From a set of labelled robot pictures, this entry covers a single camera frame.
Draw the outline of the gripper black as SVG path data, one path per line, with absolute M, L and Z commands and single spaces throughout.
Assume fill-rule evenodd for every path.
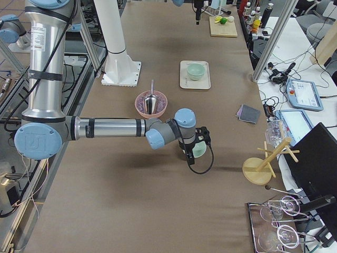
M 189 139 L 179 139 L 179 146 L 187 155 L 186 160 L 189 165 L 194 164 L 194 156 L 192 149 L 198 142 L 204 141 L 207 147 L 211 147 L 210 132 L 207 127 L 202 126 L 195 129 L 195 133 Z
M 201 14 L 202 14 L 202 8 L 204 6 L 205 0 L 193 0 L 193 7 L 195 9 L 195 20 L 196 20 L 196 25 L 200 24 L 200 19 L 201 19 Z

